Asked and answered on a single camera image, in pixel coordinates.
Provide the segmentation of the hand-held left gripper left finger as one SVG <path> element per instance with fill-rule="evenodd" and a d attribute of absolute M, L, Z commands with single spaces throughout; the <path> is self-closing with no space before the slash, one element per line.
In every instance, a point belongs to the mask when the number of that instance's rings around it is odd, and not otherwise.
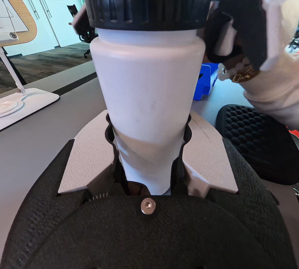
<path fill-rule="evenodd" d="M 102 196 L 114 183 L 115 147 L 105 135 L 109 127 L 107 115 L 107 110 L 102 111 L 74 138 L 59 194 L 87 189 L 93 196 Z"/>

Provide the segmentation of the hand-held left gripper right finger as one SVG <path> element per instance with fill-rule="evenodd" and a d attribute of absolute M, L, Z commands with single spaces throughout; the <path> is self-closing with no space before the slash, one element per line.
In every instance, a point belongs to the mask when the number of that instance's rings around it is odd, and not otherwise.
<path fill-rule="evenodd" d="M 211 188 L 236 194 L 238 187 L 222 136 L 195 111 L 190 115 L 192 136 L 182 153 L 188 194 L 205 198 Z"/>

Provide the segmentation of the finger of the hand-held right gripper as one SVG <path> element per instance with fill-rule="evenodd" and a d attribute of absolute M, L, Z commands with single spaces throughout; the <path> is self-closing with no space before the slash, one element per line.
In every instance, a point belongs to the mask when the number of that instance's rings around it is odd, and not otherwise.
<path fill-rule="evenodd" d="M 72 27 L 77 35 L 86 35 L 91 26 L 89 23 L 86 5 L 83 5 L 80 10 L 74 15 Z"/>
<path fill-rule="evenodd" d="M 289 44 L 298 25 L 298 0 L 216 0 L 228 15 L 244 16 L 235 43 L 253 68 L 269 71 Z"/>

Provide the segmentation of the blue plastic bin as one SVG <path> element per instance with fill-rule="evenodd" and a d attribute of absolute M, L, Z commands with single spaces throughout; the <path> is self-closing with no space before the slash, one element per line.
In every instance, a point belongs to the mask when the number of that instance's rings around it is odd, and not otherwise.
<path fill-rule="evenodd" d="M 200 101 L 202 96 L 208 96 L 217 80 L 219 64 L 204 63 L 201 65 L 193 100 Z"/>

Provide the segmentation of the white plastic bottle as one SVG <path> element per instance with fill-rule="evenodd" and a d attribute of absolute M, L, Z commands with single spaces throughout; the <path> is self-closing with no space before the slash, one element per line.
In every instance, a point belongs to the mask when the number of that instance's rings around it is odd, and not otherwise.
<path fill-rule="evenodd" d="M 162 195 L 170 188 L 205 44 L 196 30 L 97 32 L 90 50 L 126 178 Z"/>

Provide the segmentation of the person's left hand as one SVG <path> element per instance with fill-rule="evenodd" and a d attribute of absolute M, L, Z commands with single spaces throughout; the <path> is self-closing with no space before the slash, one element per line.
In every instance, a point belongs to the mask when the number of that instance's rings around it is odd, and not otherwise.
<path fill-rule="evenodd" d="M 144 196 L 148 197 L 151 195 L 150 191 L 148 190 L 147 186 L 135 182 L 135 181 L 128 181 L 128 189 L 129 189 L 129 195 L 130 196 Z"/>

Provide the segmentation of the black office chair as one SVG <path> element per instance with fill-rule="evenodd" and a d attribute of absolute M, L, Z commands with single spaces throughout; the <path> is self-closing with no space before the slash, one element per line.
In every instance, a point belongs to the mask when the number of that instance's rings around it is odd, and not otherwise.
<path fill-rule="evenodd" d="M 73 5 L 67 5 L 67 8 L 71 14 L 72 17 L 74 17 L 74 15 L 78 12 L 75 4 Z M 91 41 L 96 38 L 98 35 L 95 33 L 95 28 L 90 28 L 90 30 L 87 32 L 86 35 L 78 35 L 79 39 L 81 42 L 83 43 L 87 43 L 90 44 Z"/>

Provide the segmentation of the white door with window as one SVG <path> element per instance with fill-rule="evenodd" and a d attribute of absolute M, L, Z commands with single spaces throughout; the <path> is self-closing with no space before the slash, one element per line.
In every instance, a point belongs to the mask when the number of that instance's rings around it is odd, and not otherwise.
<path fill-rule="evenodd" d="M 80 43 L 71 26 L 73 16 L 69 6 L 80 9 L 81 0 L 23 0 L 31 12 L 36 26 L 36 50 L 44 51 Z"/>

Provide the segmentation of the black round pad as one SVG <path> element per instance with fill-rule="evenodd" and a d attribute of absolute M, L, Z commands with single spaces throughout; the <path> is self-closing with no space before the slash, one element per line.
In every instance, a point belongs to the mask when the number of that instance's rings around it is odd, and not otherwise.
<path fill-rule="evenodd" d="M 219 110 L 215 128 L 261 179 L 298 183 L 299 151 L 286 126 L 253 107 L 228 104 Z"/>

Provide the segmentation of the instruction sign stand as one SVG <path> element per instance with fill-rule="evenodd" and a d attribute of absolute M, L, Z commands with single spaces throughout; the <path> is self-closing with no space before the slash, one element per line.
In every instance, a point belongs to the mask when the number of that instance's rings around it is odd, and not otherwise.
<path fill-rule="evenodd" d="M 23 0 L 1 0 L 1 61 L 12 76 L 16 90 L 0 100 L 0 130 L 56 102 L 59 95 L 37 88 L 25 88 L 25 81 L 13 67 L 4 47 L 31 42 L 37 26 Z"/>

